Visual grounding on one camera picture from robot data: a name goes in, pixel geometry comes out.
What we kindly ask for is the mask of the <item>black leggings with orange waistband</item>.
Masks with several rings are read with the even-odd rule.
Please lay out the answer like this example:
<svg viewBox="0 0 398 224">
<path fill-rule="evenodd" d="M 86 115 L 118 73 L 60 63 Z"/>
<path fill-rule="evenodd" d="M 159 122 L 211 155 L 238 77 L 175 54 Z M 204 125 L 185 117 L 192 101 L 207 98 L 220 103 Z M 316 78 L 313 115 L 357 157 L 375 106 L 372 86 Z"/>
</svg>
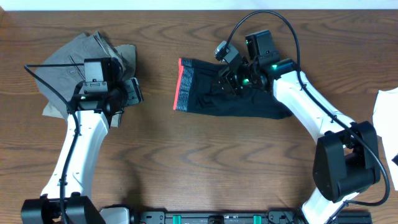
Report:
<svg viewBox="0 0 398 224">
<path fill-rule="evenodd" d="M 284 119 L 292 113 L 268 93 L 247 88 L 232 95 L 215 83 L 222 66 L 191 58 L 178 60 L 173 109 L 212 116 Z"/>
</svg>

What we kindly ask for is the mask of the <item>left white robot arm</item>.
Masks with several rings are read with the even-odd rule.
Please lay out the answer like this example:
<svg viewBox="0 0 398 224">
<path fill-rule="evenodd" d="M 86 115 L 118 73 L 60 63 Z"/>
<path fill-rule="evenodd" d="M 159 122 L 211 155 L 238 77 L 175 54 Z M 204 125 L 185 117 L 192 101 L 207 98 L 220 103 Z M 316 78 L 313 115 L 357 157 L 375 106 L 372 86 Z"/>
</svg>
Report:
<svg viewBox="0 0 398 224">
<path fill-rule="evenodd" d="M 100 147 L 114 115 L 142 101 L 136 78 L 123 82 L 77 84 L 70 100 L 68 128 L 54 172 L 38 199 L 28 199 L 21 209 L 23 223 L 134 223 L 127 205 L 98 210 L 91 190 Z"/>
</svg>

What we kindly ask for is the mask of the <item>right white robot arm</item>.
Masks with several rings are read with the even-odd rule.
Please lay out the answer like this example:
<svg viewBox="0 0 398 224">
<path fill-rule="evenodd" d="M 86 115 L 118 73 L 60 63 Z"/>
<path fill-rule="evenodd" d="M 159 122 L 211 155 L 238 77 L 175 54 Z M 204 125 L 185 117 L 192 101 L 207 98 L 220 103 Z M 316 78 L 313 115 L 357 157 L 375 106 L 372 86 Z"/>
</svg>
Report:
<svg viewBox="0 0 398 224">
<path fill-rule="evenodd" d="M 378 183 L 385 170 L 379 160 L 376 130 L 357 123 L 329 103 L 292 59 L 216 54 L 226 63 L 219 72 L 223 89 L 238 95 L 248 88 L 264 90 L 288 108 L 316 143 L 313 179 L 316 188 L 301 206 L 302 223 L 332 223 L 343 207 Z"/>
</svg>

